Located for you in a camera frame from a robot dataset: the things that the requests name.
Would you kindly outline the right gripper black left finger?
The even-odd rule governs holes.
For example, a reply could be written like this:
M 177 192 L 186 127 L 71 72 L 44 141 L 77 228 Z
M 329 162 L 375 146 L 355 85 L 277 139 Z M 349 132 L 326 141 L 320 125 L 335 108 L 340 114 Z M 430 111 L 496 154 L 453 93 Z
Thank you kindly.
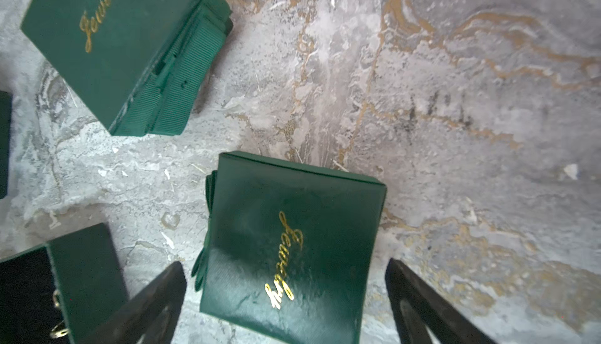
M 170 343 L 186 293 L 186 276 L 178 261 L 168 266 L 85 343 Z

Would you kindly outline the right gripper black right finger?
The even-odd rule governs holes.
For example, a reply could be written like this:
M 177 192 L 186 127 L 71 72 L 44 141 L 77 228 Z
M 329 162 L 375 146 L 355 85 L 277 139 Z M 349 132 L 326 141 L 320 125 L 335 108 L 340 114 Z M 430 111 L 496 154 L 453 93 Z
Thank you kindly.
M 385 282 L 402 343 L 493 343 L 399 259 L 390 259 Z

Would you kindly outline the green jewelry box lid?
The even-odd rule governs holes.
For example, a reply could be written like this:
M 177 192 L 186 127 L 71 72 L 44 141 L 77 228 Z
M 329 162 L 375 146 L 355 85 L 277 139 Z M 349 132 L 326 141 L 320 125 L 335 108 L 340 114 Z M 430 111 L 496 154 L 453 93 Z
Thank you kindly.
M 232 151 L 205 192 L 202 313 L 287 343 L 359 341 L 385 184 Z

